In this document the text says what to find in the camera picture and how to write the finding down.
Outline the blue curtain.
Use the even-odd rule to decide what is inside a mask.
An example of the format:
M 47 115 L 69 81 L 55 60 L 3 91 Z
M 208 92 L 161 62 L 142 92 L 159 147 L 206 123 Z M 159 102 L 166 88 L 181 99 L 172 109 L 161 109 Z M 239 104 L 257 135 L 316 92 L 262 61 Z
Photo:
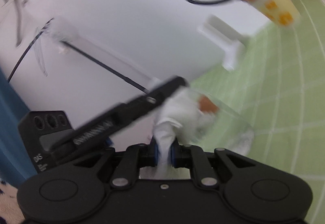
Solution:
M 36 174 L 18 131 L 20 120 L 30 111 L 1 73 L 1 179 L 18 188 Z

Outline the patterned white black fabric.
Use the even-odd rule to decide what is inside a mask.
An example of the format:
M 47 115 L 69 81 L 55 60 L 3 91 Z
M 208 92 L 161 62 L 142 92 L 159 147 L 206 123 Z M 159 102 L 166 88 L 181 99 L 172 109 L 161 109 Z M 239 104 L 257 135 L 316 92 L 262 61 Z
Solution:
M 1 223 L 19 224 L 23 223 L 25 218 L 18 206 L 17 191 L 15 187 L 1 180 L 0 190 L 0 216 Z

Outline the green checked table mat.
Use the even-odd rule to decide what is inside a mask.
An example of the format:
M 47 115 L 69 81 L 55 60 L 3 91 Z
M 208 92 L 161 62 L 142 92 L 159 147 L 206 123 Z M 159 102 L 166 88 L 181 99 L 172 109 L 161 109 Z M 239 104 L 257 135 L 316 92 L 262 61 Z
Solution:
M 240 113 L 255 131 L 249 157 L 303 178 L 313 202 L 308 223 L 324 223 L 324 2 L 294 0 L 293 29 L 254 36 L 239 68 L 221 66 L 192 85 Z

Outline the white plastic stand bottle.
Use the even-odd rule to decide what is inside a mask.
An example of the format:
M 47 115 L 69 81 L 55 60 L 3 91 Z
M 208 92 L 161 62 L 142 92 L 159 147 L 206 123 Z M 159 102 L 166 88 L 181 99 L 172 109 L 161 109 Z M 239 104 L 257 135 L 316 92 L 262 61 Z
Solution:
M 210 15 L 197 30 L 223 50 L 223 68 L 229 72 L 234 71 L 246 53 L 250 36 L 239 33 L 215 15 Z

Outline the white yellow paper cup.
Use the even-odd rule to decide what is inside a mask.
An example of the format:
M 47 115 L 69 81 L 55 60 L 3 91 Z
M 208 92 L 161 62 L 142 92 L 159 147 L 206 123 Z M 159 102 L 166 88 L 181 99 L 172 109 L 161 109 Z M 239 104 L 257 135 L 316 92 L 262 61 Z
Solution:
M 301 17 L 291 0 L 249 0 L 248 3 L 280 27 L 292 27 Z

